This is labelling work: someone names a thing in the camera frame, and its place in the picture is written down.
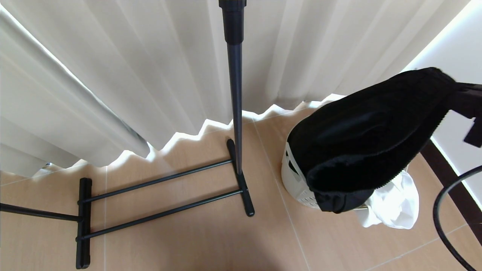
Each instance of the black bag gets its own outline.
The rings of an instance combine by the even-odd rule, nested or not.
[[[293,157],[322,211],[362,205],[429,141],[460,89],[437,68],[400,73],[329,103],[288,136]]]

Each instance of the wood-look floor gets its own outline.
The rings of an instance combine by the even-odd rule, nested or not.
[[[442,188],[419,155],[409,166],[420,195],[411,230],[363,228],[353,212],[340,215],[304,207],[284,189],[281,158],[287,134],[314,109],[301,107],[261,120],[244,118],[243,170],[256,210],[244,213],[240,196],[195,207],[91,242],[91,271],[416,271],[463,270],[439,240],[431,209]],[[79,179],[93,194],[123,188],[228,157],[231,130],[210,127],[198,141],[184,139],[149,159],[125,156],[95,168],[54,165],[23,179],[1,175],[1,202],[76,215]],[[223,165],[93,203],[92,230],[148,216],[236,187]],[[482,270],[482,247],[450,198],[442,225],[457,250]],[[1,213],[2,271],[75,269],[75,222]]]

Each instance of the black cable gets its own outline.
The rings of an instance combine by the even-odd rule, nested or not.
[[[442,226],[440,225],[439,210],[440,210],[440,203],[442,202],[442,199],[450,190],[452,190],[452,188],[454,188],[456,185],[458,185],[468,177],[471,177],[472,175],[475,175],[479,172],[482,172],[482,165],[476,168],[473,168],[465,172],[464,174],[460,175],[453,184],[443,188],[440,191],[433,205],[433,222],[435,223],[435,229],[437,230],[437,233],[440,236],[440,239],[447,247],[447,249],[450,251],[450,253],[452,253],[452,255],[457,259],[457,261],[468,271],[475,271],[475,269],[469,263],[467,263],[467,261],[465,261],[464,258],[462,258],[462,256],[455,250],[454,246],[452,246],[452,244],[449,242],[449,240],[447,239],[447,236],[445,236],[445,233],[443,233]]]

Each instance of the wall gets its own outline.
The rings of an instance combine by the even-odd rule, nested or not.
[[[482,84],[482,0],[472,0],[404,69],[438,67],[456,81]],[[432,140],[457,174],[482,164],[482,149],[463,142],[472,120],[450,111]],[[482,209],[482,173],[464,185]]]

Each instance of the dark brown baseboard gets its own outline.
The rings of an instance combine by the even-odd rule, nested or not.
[[[444,187],[451,185],[458,177],[432,141],[427,143],[421,153]],[[455,186],[449,192],[449,195],[475,234],[475,237],[482,244],[482,211],[472,196],[462,184]]]

